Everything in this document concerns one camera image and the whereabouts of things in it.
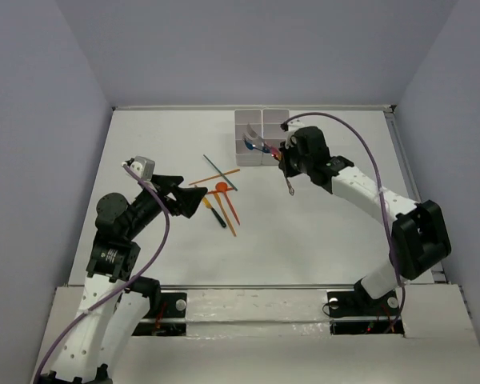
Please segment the blue metal fork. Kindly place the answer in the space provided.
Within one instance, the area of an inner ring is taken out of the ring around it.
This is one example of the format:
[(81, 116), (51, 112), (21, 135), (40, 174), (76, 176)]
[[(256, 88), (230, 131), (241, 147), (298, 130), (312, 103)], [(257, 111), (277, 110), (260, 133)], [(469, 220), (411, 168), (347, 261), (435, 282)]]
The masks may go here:
[(253, 144), (249, 139), (247, 138), (244, 138), (243, 139), (243, 142), (246, 146), (246, 148), (248, 150), (257, 150), (257, 151), (260, 151), (260, 152), (263, 152), (265, 153), (266, 152), (266, 148), (264, 146), (256, 146), (255, 144)]

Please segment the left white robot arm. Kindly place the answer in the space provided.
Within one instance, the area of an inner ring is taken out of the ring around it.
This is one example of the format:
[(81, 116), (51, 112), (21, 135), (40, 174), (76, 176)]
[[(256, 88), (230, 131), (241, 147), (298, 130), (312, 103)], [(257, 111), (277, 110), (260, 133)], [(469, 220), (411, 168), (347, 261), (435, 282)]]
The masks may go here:
[(140, 254), (135, 238), (159, 214), (191, 218), (208, 190), (182, 188), (181, 176), (136, 180), (142, 190), (132, 202), (119, 193), (98, 201), (77, 313), (40, 362), (36, 383), (111, 383), (141, 319), (163, 311), (159, 281), (133, 272)]

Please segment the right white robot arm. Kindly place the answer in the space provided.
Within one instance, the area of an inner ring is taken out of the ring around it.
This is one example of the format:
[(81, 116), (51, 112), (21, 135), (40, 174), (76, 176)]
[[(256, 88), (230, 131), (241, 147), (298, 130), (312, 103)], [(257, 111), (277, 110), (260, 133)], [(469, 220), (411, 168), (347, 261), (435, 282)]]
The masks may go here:
[(371, 179), (343, 156), (333, 156), (316, 126), (300, 128), (281, 143), (278, 167), (286, 178), (305, 174), (328, 193), (353, 204), (377, 222), (389, 237), (386, 262), (358, 280), (342, 307), (369, 314), (400, 283), (415, 280), (451, 253), (440, 206), (416, 202)]

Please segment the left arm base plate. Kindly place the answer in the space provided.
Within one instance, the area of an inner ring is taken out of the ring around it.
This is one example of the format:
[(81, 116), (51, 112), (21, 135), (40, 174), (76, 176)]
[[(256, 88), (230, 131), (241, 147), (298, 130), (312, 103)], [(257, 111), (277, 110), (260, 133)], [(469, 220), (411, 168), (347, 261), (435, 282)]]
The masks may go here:
[(135, 327), (134, 337), (186, 335), (187, 292), (163, 291), (156, 310), (150, 310)]

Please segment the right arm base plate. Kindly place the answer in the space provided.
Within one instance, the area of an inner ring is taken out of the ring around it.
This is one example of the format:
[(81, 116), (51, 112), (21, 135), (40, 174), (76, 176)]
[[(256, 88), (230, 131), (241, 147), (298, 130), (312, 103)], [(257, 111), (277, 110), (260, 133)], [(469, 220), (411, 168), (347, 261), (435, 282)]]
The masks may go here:
[(353, 291), (333, 290), (327, 293), (322, 312), (330, 320), (332, 335), (404, 335), (395, 291), (368, 306), (356, 304), (353, 296)]

